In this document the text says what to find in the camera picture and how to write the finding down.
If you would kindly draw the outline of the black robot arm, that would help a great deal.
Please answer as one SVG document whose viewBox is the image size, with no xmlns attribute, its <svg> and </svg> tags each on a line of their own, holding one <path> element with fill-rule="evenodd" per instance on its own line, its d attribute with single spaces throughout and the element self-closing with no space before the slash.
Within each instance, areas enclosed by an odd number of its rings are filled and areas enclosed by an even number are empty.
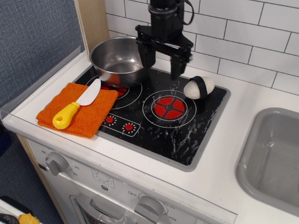
<svg viewBox="0 0 299 224">
<path fill-rule="evenodd" d="M 190 25 L 194 8 L 188 0 L 151 0 L 148 6 L 151 25 L 135 27 L 142 65 L 151 68 L 156 52 L 171 57 L 171 79 L 184 73 L 190 62 L 193 43 L 183 35 L 184 25 Z"/>
</svg>

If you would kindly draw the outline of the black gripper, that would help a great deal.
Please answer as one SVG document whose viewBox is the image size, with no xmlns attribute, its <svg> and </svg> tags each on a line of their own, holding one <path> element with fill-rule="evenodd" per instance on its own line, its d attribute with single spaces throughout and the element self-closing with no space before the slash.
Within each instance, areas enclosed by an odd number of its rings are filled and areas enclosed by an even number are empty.
<svg viewBox="0 0 299 224">
<path fill-rule="evenodd" d="M 156 52 L 171 56 L 171 80 L 184 73 L 186 64 L 191 61 L 193 43 L 183 35 L 184 7 L 149 7 L 151 24 L 137 25 L 137 44 L 144 68 L 151 68 L 156 62 Z"/>
</svg>

